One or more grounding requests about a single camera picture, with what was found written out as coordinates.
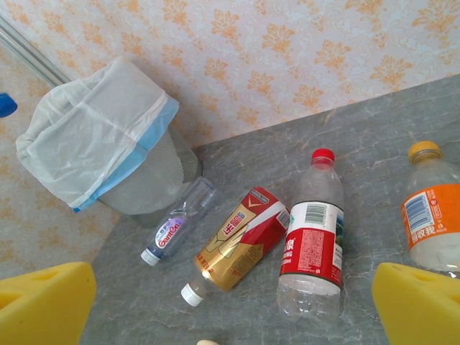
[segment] yellow bottle cap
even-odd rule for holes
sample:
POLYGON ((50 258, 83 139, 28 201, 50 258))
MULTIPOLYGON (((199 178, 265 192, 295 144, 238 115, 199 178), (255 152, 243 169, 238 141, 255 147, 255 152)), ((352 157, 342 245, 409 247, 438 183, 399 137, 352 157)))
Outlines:
POLYGON ((425 140, 423 142, 416 142, 409 149, 409 161, 412 162, 413 157, 418 154, 420 151, 433 151, 437 152, 439 157, 443 157, 443 153, 439 146, 435 142, 430 142, 425 140))

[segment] wall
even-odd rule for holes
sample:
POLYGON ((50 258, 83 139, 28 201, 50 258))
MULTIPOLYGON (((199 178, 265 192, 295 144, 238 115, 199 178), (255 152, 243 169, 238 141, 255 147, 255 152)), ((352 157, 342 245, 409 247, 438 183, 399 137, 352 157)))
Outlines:
POLYGON ((0 70, 0 92, 19 106, 0 119, 0 279, 64 262, 90 262, 119 215, 103 205, 74 214, 22 167, 14 142, 50 87, 1 45, 0 70))
POLYGON ((135 58, 181 101, 193 146, 460 71, 457 0, 0 0, 0 11, 71 78, 135 58))

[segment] red bottle cap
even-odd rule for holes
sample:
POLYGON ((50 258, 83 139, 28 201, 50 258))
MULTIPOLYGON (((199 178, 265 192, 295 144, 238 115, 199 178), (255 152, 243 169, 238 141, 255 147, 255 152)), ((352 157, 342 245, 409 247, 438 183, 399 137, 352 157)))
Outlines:
POLYGON ((314 161, 316 158, 328 158, 332 162, 336 160, 336 156, 330 149, 322 148, 316 149, 315 152, 311 155, 311 161, 314 161))

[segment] sponge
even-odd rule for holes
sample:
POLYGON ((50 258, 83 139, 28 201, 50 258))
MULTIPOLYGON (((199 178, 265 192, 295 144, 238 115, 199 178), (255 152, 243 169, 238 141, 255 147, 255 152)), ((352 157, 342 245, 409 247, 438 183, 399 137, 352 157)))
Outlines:
POLYGON ((85 262, 0 280, 0 344, 78 344, 95 295, 85 262))
POLYGON ((392 345, 460 344, 460 280, 386 262, 372 297, 392 345))

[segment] orange bottle label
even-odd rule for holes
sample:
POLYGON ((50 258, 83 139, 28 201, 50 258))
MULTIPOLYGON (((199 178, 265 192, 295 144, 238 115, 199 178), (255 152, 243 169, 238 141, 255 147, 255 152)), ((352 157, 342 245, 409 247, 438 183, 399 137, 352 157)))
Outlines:
POLYGON ((434 185, 401 205, 409 250, 431 237, 460 232, 460 183, 434 185))

